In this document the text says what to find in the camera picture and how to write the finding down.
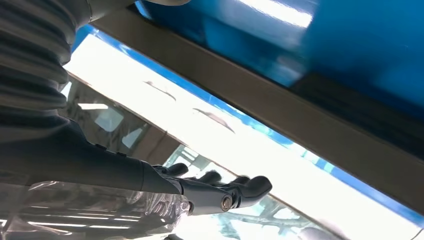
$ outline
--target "clear plastic sheet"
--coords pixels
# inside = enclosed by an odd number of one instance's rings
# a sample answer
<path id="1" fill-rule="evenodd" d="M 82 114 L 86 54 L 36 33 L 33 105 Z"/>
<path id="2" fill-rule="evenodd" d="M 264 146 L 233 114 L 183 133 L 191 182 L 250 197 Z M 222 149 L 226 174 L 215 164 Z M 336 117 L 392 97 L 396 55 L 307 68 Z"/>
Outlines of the clear plastic sheet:
<path id="1" fill-rule="evenodd" d="M 189 212 L 182 195 L 66 182 L 27 188 L 2 240 L 126 240 L 166 236 Z"/>

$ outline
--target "robotic hand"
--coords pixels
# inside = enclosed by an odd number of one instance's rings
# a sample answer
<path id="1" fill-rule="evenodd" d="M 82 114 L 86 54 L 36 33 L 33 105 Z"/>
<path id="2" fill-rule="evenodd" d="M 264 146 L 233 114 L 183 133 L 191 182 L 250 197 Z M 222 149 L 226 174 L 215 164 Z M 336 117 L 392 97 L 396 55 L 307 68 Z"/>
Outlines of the robotic hand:
<path id="1" fill-rule="evenodd" d="M 268 178 L 257 176 L 250 179 L 239 176 L 230 183 L 222 183 L 215 171 L 200 178 L 178 178 L 188 172 L 183 163 L 169 168 L 153 166 L 159 174 L 180 189 L 191 204 L 190 214 L 204 215 L 227 212 L 230 209 L 249 207 L 260 201 L 272 189 Z"/>

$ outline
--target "window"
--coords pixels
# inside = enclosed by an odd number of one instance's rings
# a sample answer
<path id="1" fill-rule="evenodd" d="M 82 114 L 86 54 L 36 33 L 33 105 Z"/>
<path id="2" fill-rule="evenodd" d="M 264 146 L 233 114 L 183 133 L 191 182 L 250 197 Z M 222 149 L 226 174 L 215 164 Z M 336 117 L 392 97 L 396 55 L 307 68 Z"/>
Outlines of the window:
<path id="1" fill-rule="evenodd" d="M 61 116 L 76 121 L 87 140 L 114 152 L 132 155 L 149 125 L 120 104 L 93 90 L 76 76 L 61 90 L 67 105 Z"/>

